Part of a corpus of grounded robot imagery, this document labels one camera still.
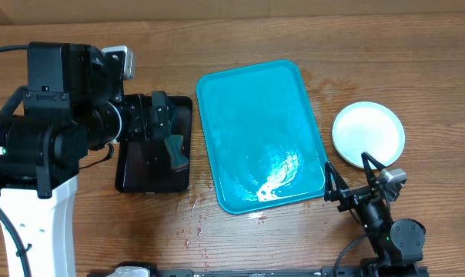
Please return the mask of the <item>light blue plate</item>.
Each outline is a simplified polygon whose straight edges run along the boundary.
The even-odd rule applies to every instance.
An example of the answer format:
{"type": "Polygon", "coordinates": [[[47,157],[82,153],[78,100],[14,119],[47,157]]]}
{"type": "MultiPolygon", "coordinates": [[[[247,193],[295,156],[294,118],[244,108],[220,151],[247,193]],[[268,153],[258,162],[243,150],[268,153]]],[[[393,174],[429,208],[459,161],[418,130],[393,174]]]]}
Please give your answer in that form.
{"type": "Polygon", "coordinates": [[[403,153],[406,136],[402,122],[386,106],[355,102],[336,116],[332,141],[346,162],[361,169],[363,152],[385,166],[392,165],[403,153]]]}

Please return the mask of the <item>dark hourglass sponge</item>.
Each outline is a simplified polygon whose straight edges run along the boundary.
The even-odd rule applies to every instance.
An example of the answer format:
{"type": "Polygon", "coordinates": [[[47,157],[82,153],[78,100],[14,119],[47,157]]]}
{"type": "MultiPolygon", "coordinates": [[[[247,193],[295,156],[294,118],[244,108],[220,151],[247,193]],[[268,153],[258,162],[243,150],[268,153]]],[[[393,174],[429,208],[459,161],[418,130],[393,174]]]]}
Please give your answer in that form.
{"type": "Polygon", "coordinates": [[[170,135],[164,139],[166,151],[169,155],[170,168],[174,172],[178,172],[189,167],[189,159],[183,154],[182,135],[170,135]]]}

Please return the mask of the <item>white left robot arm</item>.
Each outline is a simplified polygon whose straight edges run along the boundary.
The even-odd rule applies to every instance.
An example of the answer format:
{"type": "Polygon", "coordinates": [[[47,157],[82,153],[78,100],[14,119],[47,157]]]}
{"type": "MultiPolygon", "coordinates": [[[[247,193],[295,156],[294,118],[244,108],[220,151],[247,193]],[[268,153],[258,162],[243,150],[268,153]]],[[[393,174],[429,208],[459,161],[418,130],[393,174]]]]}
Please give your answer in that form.
{"type": "Polygon", "coordinates": [[[0,111],[0,223],[12,276],[73,276],[73,208],[80,161],[114,142],[159,141],[187,167],[176,107],[165,92],[125,95],[125,46],[31,42],[28,82],[0,111]]]}

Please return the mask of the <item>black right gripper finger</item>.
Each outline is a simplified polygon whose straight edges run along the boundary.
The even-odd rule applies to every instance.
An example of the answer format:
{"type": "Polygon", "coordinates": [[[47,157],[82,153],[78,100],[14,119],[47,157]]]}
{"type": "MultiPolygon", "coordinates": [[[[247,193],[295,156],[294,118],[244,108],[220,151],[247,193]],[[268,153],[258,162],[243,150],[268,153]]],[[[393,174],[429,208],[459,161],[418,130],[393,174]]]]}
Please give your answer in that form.
{"type": "Polygon", "coordinates": [[[386,166],[383,165],[382,163],[378,162],[368,152],[363,152],[361,154],[361,159],[362,159],[362,162],[363,162],[363,169],[364,169],[364,172],[365,172],[365,175],[366,175],[366,180],[367,180],[369,185],[373,185],[375,180],[376,180],[376,176],[373,173],[373,171],[374,171],[373,167],[377,171],[381,172],[383,169],[386,168],[386,166]]]}
{"type": "Polygon", "coordinates": [[[325,196],[342,196],[350,190],[331,162],[325,163],[325,196]]]}

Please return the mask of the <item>teal plastic tray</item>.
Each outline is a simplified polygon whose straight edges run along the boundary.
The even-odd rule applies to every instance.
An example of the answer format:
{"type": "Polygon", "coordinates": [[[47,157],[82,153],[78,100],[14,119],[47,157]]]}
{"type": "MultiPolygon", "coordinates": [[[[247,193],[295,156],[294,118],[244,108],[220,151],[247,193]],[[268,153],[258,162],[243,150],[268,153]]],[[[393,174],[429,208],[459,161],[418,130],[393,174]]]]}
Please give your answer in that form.
{"type": "Polygon", "coordinates": [[[296,64],[204,75],[196,97],[223,210],[238,215],[323,196],[326,152],[296,64]]]}

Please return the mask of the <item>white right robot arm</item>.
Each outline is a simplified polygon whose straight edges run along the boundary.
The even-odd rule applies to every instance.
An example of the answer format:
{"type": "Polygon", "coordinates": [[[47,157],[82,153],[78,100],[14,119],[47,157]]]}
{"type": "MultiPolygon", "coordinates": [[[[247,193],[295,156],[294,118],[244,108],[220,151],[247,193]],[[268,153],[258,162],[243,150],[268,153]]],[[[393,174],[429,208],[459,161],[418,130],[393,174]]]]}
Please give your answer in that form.
{"type": "Polygon", "coordinates": [[[406,182],[406,173],[389,168],[367,152],[361,154],[367,185],[350,189],[331,162],[326,162],[324,200],[338,202],[339,212],[349,212],[364,234],[338,255],[334,265],[321,269],[324,276],[428,276],[423,260],[426,229],[414,219],[393,220],[391,203],[396,201],[406,182]],[[358,266],[342,267],[342,258],[352,247],[368,240],[373,258],[358,266]]]}

